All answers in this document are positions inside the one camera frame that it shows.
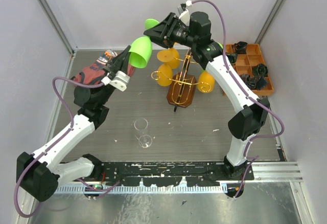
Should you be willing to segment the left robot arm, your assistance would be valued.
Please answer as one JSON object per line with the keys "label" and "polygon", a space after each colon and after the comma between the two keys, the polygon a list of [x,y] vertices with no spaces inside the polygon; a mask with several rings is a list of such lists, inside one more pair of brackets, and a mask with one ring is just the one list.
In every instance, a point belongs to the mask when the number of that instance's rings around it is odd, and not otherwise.
{"label": "left robot arm", "polygon": [[109,108],[105,104],[112,93],[116,89],[126,90],[130,49],[128,46],[119,54],[106,50],[94,63],[68,79],[75,86],[74,103],[80,107],[77,114],[71,115],[66,128],[44,146],[32,154],[23,152],[17,158],[17,185],[39,202],[48,200],[59,186],[79,178],[101,178],[102,162],[89,153],[70,163],[61,161],[106,120]]}

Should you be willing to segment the clear wine glass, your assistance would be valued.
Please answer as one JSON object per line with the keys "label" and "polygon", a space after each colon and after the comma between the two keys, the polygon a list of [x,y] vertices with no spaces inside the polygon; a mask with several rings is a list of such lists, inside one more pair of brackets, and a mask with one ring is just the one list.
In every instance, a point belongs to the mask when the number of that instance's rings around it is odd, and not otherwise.
{"label": "clear wine glass", "polygon": [[136,138],[142,148],[149,148],[152,145],[152,137],[149,135],[149,123],[145,118],[139,118],[134,121]]}

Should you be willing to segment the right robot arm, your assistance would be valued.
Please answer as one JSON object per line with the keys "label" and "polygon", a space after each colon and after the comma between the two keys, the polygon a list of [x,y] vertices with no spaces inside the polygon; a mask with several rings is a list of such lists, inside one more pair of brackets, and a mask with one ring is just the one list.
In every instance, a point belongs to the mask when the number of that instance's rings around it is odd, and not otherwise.
{"label": "right robot arm", "polygon": [[194,12],[186,25],[175,13],[163,21],[148,19],[145,32],[152,43],[172,48],[175,43],[191,49],[193,59],[221,86],[236,112],[228,122],[232,134],[230,149],[224,158],[224,174],[236,180],[247,167],[247,153],[252,140],[265,124],[270,108],[267,99],[260,99],[242,82],[229,60],[224,47],[212,40],[211,21],[204,12]]}

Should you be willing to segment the orange goblet back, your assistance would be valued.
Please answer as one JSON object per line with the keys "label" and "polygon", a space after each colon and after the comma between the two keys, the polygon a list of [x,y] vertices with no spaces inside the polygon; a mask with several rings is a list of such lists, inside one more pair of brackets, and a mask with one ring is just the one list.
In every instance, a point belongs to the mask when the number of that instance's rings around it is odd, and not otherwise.
{"label": "orange goblet back", "polygon": [[212,75],[210,75],[207,71],[203,71],[199,76],[197,89],[202,93],[210,93],[213,91],[215,87],[215,79]]}

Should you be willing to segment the green goblet front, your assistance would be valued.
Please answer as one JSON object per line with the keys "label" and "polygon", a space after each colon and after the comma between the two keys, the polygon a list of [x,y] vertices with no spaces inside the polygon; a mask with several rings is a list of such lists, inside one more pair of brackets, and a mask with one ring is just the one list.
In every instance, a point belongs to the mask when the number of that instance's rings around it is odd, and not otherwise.
{"label": "green goblet front", "polygon": [[149,36],[137,38],[129,50],[129,64],[138,69],[143,69],[147,66],[152,55],[152,42]]}

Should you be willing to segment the orange goblet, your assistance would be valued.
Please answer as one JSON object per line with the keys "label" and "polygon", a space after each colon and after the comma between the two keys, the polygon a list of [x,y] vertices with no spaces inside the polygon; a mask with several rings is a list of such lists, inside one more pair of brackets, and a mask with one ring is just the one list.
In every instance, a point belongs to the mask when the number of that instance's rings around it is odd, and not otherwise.
{"label": "orange goblet", "polygon": [[199,76],[197,89],[202,93],[210,93],[213,91],[215,87],[215,79],[212,75],[210,75],[207,71],[203,71]]}
{"label": "orange goblet", "polygon": [[162,65],[157,70],[157,83],[160,86],[169,86],[172,83],[173,71],[169,62],[173,60],[173,53],[170,50],[161,50],[157,53],[157,59]]}
{"label": "orange goblet", "polygon": [[170,61],[167,62],[167,64],[172,68],[172,69],[176,69],[179,67],[180,65],[180,60],[179,60],[179,53],[175,48],[171,48],[169,49],[169,51],[172,54],[172,59]]}

